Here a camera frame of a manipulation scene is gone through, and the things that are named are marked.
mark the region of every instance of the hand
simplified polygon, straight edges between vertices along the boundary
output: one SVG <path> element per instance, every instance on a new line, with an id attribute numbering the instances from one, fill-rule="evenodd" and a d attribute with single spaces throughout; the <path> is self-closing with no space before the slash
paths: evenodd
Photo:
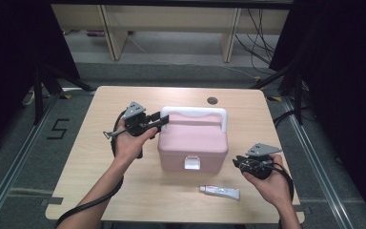
<path id="1" fill-rule="evenodd" d="M 271 155 L 273 162 L 282 165 L 281 155 Z M 263 198 L 274 205 L 276 208 L 283 204 L 291 203 L 290 191 L 287 180 L 277 171 L 264 180 L 258 179 L 249 173 L 243 173 L 243 176 L 251 182 Z"/>
<path id="2" fill-rule="evenodd" d="M 117 131 L 125 128 L 125 120 L 120 119 Z M 132 136 L 129 133 L 119 135 L 115 141 L 115 158 L 117 161 L 125 161 L 131 164 L 141 152 L 144 143 L 152 136 L 156 135 L 157 128 L 153 127 L 140 136 Z"/>

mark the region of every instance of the pink plastic box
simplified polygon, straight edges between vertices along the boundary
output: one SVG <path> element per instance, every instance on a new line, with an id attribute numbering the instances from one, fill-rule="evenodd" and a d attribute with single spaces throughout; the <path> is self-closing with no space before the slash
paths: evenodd
<path id="1" fill-rule="evenodd" d="M 227 112 L 221 108 L 164 107 L 169 123 L 159 134 L 165 171 L 218 173 L 228 153 Z"/>

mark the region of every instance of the gray floor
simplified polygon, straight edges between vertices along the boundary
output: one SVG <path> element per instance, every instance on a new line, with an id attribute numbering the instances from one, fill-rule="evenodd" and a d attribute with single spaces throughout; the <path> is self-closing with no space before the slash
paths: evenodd
<path id="1" fill-rule="evenodd" d="M 277 36 L 266 36 L 272 46 Z M 84 82 L 100 85 L 143 85 L 166 87 L 247 88 L 255 77 L 265 78 L 253 68 L 252 58 L 235 42 L 232 61 L 223 63 L 216 34 L 179 32 L 135 32 L 127 41 L 121 59 L 110 60 L 103 37 L 88 37 L 84 31 L 66 36 L 72 56 Z M 266 53 L 257 52 L 267 58 Z M 268 72 L 267 65 L 254 59 L 254 66 Z M 61 81 L 63 87 L 74 87 Z M 277 95 L 279 82 L 266 86 L 265 95 Z M 0 228 L 52 228 L 45 218 L 50 198 L 68 158 L 83 118 L 92 101 L 91 94 L 75 94 L 70 99 L 56 99 L 40 135 L 13 183 L 0 209 Z M 268 101 L 272 118 L 285 113 L 282 102 Z M 33 105 L 19 110 L 0 136 L 0 183 L 32 129 Z M 311 112 L 303 112 L 304 128 L 316 153 L 346 207 L 355 228 L 366 228 L 366 205 L 341 164 L 335 162 L 331 147 Z M 50 140 L 59 133 L 51 129 L 58 123 L 67 129 L 62 139 Z M 304 228 L 340 228 L 322 188 L 299 142 L 290 118 L 277 127 L 281 145 L 295 181 L 295 188 L 305 211 Z M 276 228 L 276 224 L 248 225 L 248 228 Z"/>

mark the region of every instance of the cable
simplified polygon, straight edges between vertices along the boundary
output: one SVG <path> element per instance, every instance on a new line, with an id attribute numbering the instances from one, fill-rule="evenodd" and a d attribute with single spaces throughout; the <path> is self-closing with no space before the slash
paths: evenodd
<path id="1" fill-rule="evenodd" d="M 262 18 L 263 18 L 263 10 L 262 9 L 259 9 L 259 27 L 257 27 L 255 21 L 254 21 L 254 18 L 252 17 L 252 14 L 251 14 L 251 11 L 250 9 L 248 9 L 248 13 L 249 15 L 251 16 L 251 19 L 254 23 L 254 27 L 256 28 L 257 30 L 257 34 L 260 35 L 260 38 L 262 39 L 263 41 L 263 44 L 265 45 L 265 49 L 267 49 L 267 46 L 272 49 L 273 51 L 275 51 L 275 48 L 273 48 L 272 46 L 270 46 L 265 40 L 264 40 L 264 34 L 263 34 L 263 24 L 261 23 L 262 21 Z"/>
<path id="2" fill-rule="evenodd" d="M 239 39 L 239 37 L 237 35 L 235 35 L 237 41 L 239 42 L 239 44 L 243 47 L 243 49 L 247 52 L 249 52 L 251 54 L 251 63 L 252 63 L 252 67 L 258 71 L 259 73 L 264 73 L 264 74 L 271 74 L 271 73 L 265 73 L 261 70 L 259 70 L 255 65 L 254 65 L 254 56 L 256 56 L 257 58 L 259 58 L 260 60 L 262 60 L 263 62 L 265 62 L 266 64 L 270 65 L 270 62 L 268 60 L 266 60 L 265 58 L 263 58 L 261 55 L 257 54 L 254 52 L 254 46 L 253 48 L 250 50 L 247 46 L 245 46 Z"/>
<path id="3" fill-rule="evenodd" d="M 114 131 L 116 131 L 118 122 L 120 121 L 121 117 L 123 116 L 123 114 L 126 111 L 123 111 L 116 119 L 116 121 L 114 123 L 114 128 L 113 128 Z M 115 137 L 112 137 L 111 146 L 112 146 L 112 154 L 115 156 Z M 58 227 L 58 225 L 61 224 L 61 222 L 64 221 L 66 218 L 110 199 L 112 196 L 114 196 L 118 192 L 118 190 L 120 190 L 121 186 L 123 185 L 123 180 L 124 180 L 124 176 L 121 177 L 121 180 L 118 182 L 118 184 L 115 186 L 115 188 L 111 192 L 109 192 L 108 194 L 103 196 L 102 198 L 98 198 L 97 200 L 74 207 L 74 208 L 70 209 L 70 211 L 64 213 L 56 222 L 55 227 Z"/>
<path id="4" fill-rule="evenodd" d="M 55 227 L 58 227 L 58 225 L 61 224 L 61 222 L 63 222 L 66 218 L 68 218 L 78 212 L 84 211 L 88 208 L 92 208 L 93 206 L 96 206 L 97 204 L 100 204 L 100 203 L 110 199 L 112 196 L 114 196 L 118 192 L 118 190 L 120 190 L 121 186 L 123 185 L 123 180 L 124 180 L 124 176 L 121 177 L 120 181 L 115 186 L 115 188 L 111 192 L 109 192 L 108 194 L 103 196 L 102 198 L 98 198 L 97 200 L 74 207 L 74 208 L 70 209 L 70 211 L 64 213 L 55 223 Z"/>
<path id="5" fill-rule="evenodd" d="M 302 110 L 307 110 L 307 109 L 310 109 L 310 107 L 309 107 L 309 106 L 302 107 L 302 108 L 301 108 L 301 111 L 302 111 Z M 284 113 L 284 114 L 280 115 L 279 117 L 277 117 L 277 118 L 273 119 L 274 126 L 277 128 L 277 127 L 278 127 L 278 124 L 280 124 L 280 122 L 281 122 L 284 118 L 286 118 L 286 117 L 288 117 L 288 116 L 290 116 L 290 115 L 294 115 L 294 114 L 295 114 L 295 110 L 291 110 L 291 111 L 288 111 L 288 112 L 286 112 L 286 113 Z"/>

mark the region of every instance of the tube of ointment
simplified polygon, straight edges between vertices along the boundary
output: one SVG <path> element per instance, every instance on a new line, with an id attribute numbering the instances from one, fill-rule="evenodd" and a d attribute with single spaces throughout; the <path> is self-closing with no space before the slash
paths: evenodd
<path id="1" fill-rule="evenodd" d="M 234 198 L 239 200 L 239 189 L 221 188 L 209 185 L 200 185 L 200 192 L 224 198 Z"/>

